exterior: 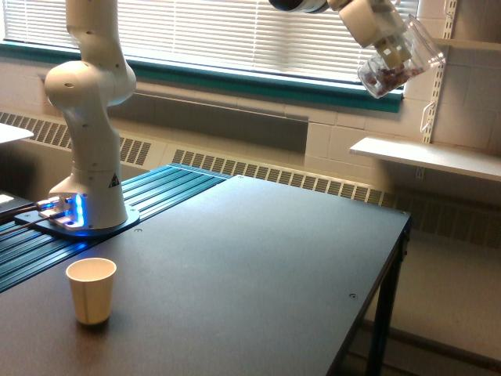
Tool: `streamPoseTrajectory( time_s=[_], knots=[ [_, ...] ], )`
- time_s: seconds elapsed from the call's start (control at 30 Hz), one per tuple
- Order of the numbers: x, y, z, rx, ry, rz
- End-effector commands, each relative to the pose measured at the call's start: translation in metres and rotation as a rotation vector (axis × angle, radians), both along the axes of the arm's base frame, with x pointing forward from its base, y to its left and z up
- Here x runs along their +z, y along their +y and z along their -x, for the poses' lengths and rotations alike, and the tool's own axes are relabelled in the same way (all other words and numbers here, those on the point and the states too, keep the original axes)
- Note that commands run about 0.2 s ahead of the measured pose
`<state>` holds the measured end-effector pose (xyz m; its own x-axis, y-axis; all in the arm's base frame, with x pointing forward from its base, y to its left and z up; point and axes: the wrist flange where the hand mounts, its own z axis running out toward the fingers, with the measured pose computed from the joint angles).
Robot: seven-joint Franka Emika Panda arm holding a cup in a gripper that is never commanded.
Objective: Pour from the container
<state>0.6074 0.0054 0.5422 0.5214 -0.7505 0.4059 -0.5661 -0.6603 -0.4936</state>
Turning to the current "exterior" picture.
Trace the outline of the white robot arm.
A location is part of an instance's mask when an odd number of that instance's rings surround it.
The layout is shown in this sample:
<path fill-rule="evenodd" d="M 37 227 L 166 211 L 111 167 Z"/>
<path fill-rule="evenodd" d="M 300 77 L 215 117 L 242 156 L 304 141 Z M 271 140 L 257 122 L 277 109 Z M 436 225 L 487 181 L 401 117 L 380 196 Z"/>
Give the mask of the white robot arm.
<path fill-rule="evenodd" d="M 136 77 L 121 49 L 117 2 L 68 1 L 66 19 L 81 59 L 51 69 L 45 91 L 66 120 L 73 162 L 70 175 L 50 190 L 59 203 L 43 214 L 70 233 L 94 233 L 129 218 L 120 136 L 107 110 L 132 96 Z"/>

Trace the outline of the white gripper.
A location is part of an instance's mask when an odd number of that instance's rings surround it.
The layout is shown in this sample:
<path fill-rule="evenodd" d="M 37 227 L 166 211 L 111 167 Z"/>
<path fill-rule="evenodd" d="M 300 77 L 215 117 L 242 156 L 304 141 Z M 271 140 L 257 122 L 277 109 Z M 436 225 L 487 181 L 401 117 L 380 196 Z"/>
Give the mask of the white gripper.
<path fill-rule="evenodd" d="M 376 44 L 376 51 L 388 67 L 399 67 L 409 59 L 404 39 L 390 37 L 405 28 L 391 1 L 351 1 L 339 11 L 339 16 L 360 46 Z"/>

